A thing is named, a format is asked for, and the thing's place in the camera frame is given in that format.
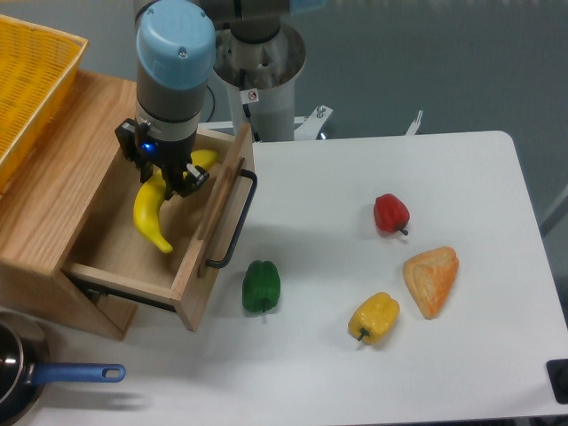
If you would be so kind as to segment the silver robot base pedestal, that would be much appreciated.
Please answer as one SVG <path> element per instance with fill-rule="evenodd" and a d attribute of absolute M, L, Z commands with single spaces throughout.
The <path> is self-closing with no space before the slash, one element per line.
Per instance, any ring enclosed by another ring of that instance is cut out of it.
<path fill-rule="evenodd" d="M 233 127 L 256 142 L 316 140 L 333 110 L 316 106 L 296 122 L 296 80 L 304 70 L 301 35 L 279 18 L 234 22 L 217 32 L 215 76 L 225 86 Z"/>

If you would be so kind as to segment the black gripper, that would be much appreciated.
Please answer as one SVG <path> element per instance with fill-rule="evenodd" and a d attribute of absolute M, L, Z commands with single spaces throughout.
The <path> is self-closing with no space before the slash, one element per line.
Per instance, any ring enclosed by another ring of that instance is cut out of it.
<path fill-rule="evenodd" d="M 202 166 L 191 164 L 196 132 L 166 137 L 158 136 L 156 131 L 157 127 L 151 123 L 130 118 L 114 129 L 122 155 L 139 172 L 139 182 L 144 184 L 159 169 L 166 185 L 165 200 L 199 190 L 209 179 L 209 173 Z"/>

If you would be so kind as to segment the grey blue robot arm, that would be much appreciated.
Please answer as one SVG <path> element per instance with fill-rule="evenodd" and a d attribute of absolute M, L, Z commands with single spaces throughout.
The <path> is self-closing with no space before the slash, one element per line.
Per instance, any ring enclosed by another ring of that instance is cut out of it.
<path fill-rule="evenodd" d="M 225 86 L 233 126 L 261 142 L 294 137 L 304 40 L 282 22 L 321 1 L 137 1 L 137 104 L 115 131 L 142 181 L 160 172 L 167 196 L 187 196 L 207 172 L 192 158 L 211 77 Z"/>

